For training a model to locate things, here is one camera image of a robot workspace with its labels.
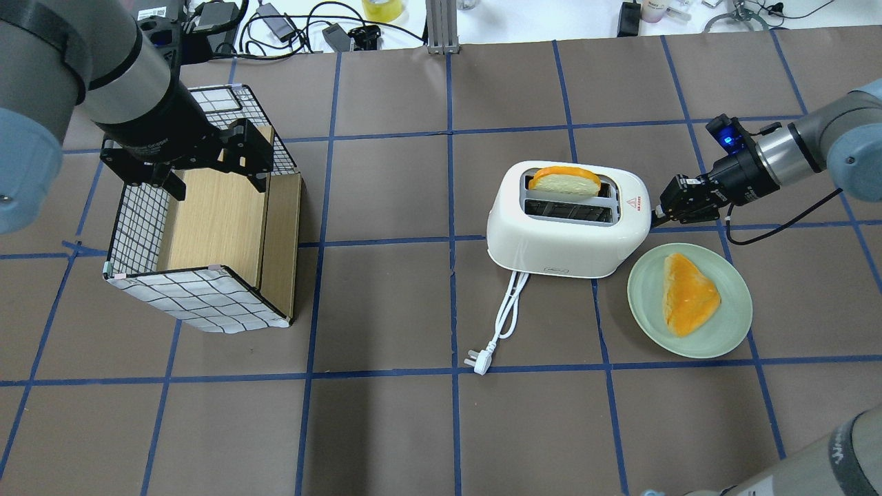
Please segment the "toaster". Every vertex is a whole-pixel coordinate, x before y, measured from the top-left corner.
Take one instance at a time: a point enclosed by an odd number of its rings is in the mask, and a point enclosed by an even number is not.
[[[565,165],[595,173],[597,196],[529,190],[539,169]],[[652,208],[639,177],[621,169],[527,161],[505,173],[487,220],[497,265],[530,274],[600,278],[612,274],[647,237]]]

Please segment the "plate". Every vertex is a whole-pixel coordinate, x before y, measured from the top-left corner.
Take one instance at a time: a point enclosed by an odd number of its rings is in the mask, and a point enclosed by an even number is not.
[[[680,252],[714,282],[720,292],[720,307],[692,334],[676,337],[664,321],[664,260]],[[735,349],[751,328],[753,302],[744,279],[720,255],[688,243],[656,246],[646,252],[628,276],[628,305],[634,319],[662,348],[688,358],[714,358]]]

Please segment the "white sticker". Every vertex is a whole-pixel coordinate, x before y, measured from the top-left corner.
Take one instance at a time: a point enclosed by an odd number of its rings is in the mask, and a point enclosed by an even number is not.
[[[159,16],[161,18],[164,18],[167,10],[168,7],[156,7],[155,9],[144,9],[143,11],[138,11],[138,20],[146,19],[150,16]]]
[[[772,476],[766,477],[756,484],[741,491],[738,496],[774,496]]]

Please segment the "wooden board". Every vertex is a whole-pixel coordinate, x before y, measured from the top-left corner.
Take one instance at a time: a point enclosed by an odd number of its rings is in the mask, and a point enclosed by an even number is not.
[[[300,173],[273,176],[266,207],[260,294],[289,317],[294,316],[300,189]]]
[[[273,128],[259,130],[273,142]],[[187,198],[170,200],[158,269],[219,264],[259,287],[267,195],[238,174],[194,169],[181,179]]]

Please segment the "white plug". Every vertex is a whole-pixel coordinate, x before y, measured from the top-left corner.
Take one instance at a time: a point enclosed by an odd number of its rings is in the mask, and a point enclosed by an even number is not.
[[[488,349],[482,349],[481,353],[470,349],[468,351],[468,355],[471,359],[466,358],[464,363],[466,365],[473,366],[475,368],[475,373],[478,375],[484,375],[487,373],[487,369],[490,368],[490,362],[493,360],[493,352]]]

